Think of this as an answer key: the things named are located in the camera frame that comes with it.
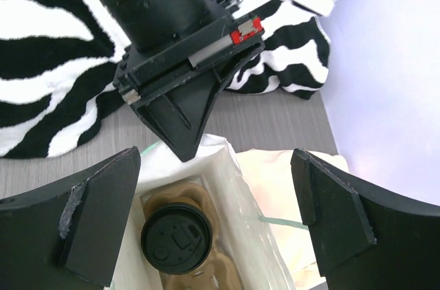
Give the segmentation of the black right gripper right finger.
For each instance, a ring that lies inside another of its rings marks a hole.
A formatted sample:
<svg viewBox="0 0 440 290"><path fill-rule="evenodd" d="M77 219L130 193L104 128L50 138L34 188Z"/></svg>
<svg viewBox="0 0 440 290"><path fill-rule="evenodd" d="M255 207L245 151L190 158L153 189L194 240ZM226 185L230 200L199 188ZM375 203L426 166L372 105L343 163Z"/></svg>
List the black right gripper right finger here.
<svg viewBox="0 0 440 290"><path fill-rule="evenodd" d="M438 289L439 206L411 199L296 149L291 173L329 289Z"/></svg>

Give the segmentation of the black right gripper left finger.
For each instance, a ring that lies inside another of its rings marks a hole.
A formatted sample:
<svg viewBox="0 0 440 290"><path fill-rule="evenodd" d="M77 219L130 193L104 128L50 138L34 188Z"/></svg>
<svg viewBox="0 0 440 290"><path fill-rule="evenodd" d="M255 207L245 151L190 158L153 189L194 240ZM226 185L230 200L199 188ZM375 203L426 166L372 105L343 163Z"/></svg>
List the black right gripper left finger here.
<svg viewBox="0 0 440 290"><path fill-rule="evenodd" d="M2 289L110 286L140 172L137 147L1 200Z"/></svg>

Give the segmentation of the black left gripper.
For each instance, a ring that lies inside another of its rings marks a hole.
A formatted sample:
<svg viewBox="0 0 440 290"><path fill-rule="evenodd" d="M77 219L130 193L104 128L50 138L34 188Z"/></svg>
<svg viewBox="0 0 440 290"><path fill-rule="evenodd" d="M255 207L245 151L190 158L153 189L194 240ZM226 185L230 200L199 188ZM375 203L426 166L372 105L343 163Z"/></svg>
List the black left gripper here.
<svg viewBox="0 0 440 290"><path fill-rule="evenodd" d="M264 32L255 14L233 19L231 14L209 16L195 32L173 39L163 47L141 52L129 46L120 61L114 86L127 104L132 104L141 121L156 134L182 162L193 159L206 122L219 92L234 75L264 50ZM179 65L202 70L229 58L219 66L221 81L204 73L182 85L167 87L140 99L142 90L165 77Z"/></svg>

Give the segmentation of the green illustrated paper bag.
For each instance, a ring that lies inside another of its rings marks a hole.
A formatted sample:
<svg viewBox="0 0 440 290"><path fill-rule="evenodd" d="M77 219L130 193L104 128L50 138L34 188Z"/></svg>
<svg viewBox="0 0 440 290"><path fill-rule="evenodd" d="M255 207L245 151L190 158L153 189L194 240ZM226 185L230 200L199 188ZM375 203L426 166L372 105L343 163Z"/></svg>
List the green illustrated paper bag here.
<svg viewBox="0 0 440 290"><path fill-rule="evenodd" d="M163 142L142 152L112 289L163 288L159 272L141 255L142 199L177 182L197 183L210 194L221 224L222 248L234 261L244 289L297 289L272 229L243 179L237 154L226 138L211 134L202 137L195 158L187 162Z"/></svg>

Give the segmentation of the black plastic cup lid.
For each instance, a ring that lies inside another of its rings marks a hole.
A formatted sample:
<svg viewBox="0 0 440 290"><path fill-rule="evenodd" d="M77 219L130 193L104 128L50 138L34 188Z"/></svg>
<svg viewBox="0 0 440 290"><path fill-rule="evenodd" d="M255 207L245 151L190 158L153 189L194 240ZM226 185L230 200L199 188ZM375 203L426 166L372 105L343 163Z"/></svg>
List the black plastic cup lid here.
<svg viewBox="0 0 440 290"><path fill-rule="evenodd" d="M213 230L200 208L186 202L161 205L150 215L140 244L148 262L158 271L182 275L196 270L207 259Z"/></svg>

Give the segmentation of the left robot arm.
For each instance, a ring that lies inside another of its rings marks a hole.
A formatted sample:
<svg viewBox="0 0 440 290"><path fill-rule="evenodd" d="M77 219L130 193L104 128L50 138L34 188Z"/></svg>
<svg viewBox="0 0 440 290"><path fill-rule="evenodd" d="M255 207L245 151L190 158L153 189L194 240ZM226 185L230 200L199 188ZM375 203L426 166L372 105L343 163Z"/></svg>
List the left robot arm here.
<svg viewBox="0 0 440 290"><path fill-rule="evenodd" d="M130 40L113 84L182 162L197 153L228 83L264 48L254 14L233 0L100 0Z"/></svg>

